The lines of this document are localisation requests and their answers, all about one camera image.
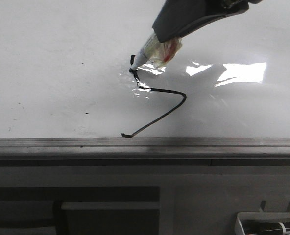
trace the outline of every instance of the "metal edge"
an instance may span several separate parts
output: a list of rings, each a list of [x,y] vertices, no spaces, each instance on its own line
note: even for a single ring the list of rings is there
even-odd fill
[[[0,139],[0,159],[290,159],[290,138]]]

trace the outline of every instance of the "black glue line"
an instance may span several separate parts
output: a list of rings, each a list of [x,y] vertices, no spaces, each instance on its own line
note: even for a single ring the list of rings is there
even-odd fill
[[[133,64],[134,63],[134,57],[135,55],[131,55],[131,60],[130,60],[130,63]],[[169,110],[168,112],[166,112],[165,114],[161,115],[159,118],[155,119],[154,121],[150,122],[149,124],[143,126],[142,128],[140,128],[139,130],[137,130],[136,132],[134,132],[133,134],[131,135],[127,135],[127,134],[124,134],[124,133],[121,133],[122,137],[125,137],[125,138],[132,138],[134,137],[135,135],[137,135],[138,133],[140,133],[141,131],[145,130],[147,127],[151,126],[152,124],[158,122],[159,120],[163,119],[165,116],[167,116],[168,114],[172,113],[174,110],[176,110],[177,108],[179,108],[184,102],[185,100],[187,99],[187,96],[186,94],[184,94],[183,92],[179,92],[179,91],[174,91],[174,90],[166,90],[166,89],[160,89],[160,88],[148,88],[148,87],[143,87],[142,85],[140,85],[140,79],[139,79],[139,76],[136,72],[136,70],[132,70],[132,69],[129,69],[129,72],[132,73],[134,75],[134,78],[136,80],[136,84],[138,86],[138,88],[141,88],[141,89],[150,89],[151,91],[153,92],[165,92],[165,93],[172,93],[172,94],[179,94],[183,97],[182,101],[176,105],[174,108],[172,108],[171,110]]]

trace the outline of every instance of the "glossy surface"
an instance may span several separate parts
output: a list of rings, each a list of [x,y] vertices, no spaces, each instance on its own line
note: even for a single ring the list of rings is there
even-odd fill
[[[127,71],[163,0],[0,1],[0,138],[119,137],[180,97]],[[138,137],[290,137],[290,1],[183,38],[147,85],[186,103]]]

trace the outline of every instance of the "white container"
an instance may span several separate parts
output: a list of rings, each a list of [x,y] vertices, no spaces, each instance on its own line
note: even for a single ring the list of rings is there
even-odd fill
[[[236,235],[245,235],[243,223],[247,220],[253,220],[255,222],[289,222],[290,213],[240,212],[237,215],[234,229]]]

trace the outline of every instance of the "white surface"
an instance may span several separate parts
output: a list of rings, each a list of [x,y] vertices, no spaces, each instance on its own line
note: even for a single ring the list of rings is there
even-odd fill
[[[163,3],[0,0],[0,138],[119,137],[175,106],[127,71]],[[290,1],[182,42],[165,71],[139,76],[188,100],[138,137],[290,137]]]

